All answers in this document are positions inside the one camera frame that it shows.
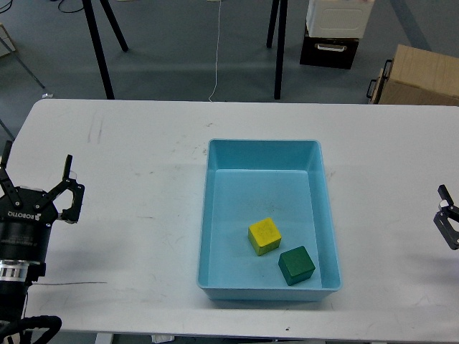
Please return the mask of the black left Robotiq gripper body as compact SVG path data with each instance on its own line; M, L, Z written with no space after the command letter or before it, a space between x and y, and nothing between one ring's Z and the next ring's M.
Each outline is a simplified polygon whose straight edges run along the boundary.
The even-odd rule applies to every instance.
M37 209L44 192L18 188L22 207L14 208L8 196L1 197L1 259L43 264L51 234L57 220L56 207L49 203Z

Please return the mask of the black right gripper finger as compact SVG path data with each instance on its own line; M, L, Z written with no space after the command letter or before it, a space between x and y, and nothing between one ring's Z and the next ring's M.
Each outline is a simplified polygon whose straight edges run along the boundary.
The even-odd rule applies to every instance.
M440 195L439 211L433 219L437 229L442 234L452 250L458 249L458 231L453 228L451 221L458 222L458 207L444 184L439 185L437 192Z

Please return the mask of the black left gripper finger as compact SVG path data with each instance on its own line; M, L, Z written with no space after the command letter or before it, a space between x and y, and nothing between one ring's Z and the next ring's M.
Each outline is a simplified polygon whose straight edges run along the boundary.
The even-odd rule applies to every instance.
M16 189L6 171L6 165L11 153L12 142L7 140L4 146L3 155L1 156L1 188L10 201L16 201Z
M72 172L72 159L72 155L67 155L62 180L50 191L42 195L42 214L52 209L57 219L68 224L76 224L79 221L85 193L85 187L77 181L76 174ZM65 204L64 201L61 201L58 204L61 209L58 210L55 200L61 195L64 195L67 203Z

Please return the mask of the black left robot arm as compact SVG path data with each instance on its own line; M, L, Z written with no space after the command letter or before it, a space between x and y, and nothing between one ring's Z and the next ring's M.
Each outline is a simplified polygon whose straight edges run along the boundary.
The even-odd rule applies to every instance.
M1 342L30 343L38 328L44 333L37 342L48 343L62 321L51 315L24 317L28 289L45 275L53 223L78 222L85 187L70 175L72 156L50 191L15 186L6 171L11 148L8 140L1 157Z

